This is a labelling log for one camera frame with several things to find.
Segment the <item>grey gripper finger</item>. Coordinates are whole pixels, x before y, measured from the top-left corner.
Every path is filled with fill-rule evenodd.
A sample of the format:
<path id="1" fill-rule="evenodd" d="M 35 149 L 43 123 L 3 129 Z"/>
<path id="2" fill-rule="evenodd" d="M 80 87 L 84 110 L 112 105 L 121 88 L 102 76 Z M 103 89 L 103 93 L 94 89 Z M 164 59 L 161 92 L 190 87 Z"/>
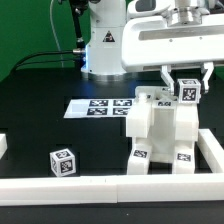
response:
<path id="1" fill-rule="evenodd" d="M 160 74 L 161 78 L 165 82 L 165 84 L 168 86 L 169 92 L 171 95 L 175 95 L 175 81 L 171 77 L 171 66 L 170 65 L 162 65 Z"/>
<path id="2" fill-rule="evenodd" d="M 209 91 L 209 79 L 214 71 L 214 63 L 213 62 L 205 62 L 202 64 L 201 73 L 203 74 L 202 78 L 202 87 L 203 93 L 207 94 Z"/>

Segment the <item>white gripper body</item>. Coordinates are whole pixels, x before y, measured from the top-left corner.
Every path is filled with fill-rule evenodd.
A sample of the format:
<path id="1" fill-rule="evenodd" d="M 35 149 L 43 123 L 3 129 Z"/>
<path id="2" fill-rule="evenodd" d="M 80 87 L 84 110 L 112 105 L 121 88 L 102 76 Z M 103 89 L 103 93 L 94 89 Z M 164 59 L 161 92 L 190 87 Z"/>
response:
<path id="1" fill-rule="evenodd" d="M 122 34 L 121 62 L 140 72 L 224 65 L 224 10 L 218 0 L 132 0 Z"/>

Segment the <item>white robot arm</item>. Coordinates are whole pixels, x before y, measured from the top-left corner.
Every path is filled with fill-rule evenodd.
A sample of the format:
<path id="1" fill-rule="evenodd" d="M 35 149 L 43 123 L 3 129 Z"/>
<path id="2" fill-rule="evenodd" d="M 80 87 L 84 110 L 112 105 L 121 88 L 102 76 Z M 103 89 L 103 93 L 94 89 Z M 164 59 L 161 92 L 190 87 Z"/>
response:
<path id="1" fill-rule="evenodd" d="M 82 71 L 99 76 L 158 70 L 171 92 L 171 72 L 199 68 L 202 91 L 224 66 L 224 6 L 219 0 L 91 2 L 91 39 Z"/>

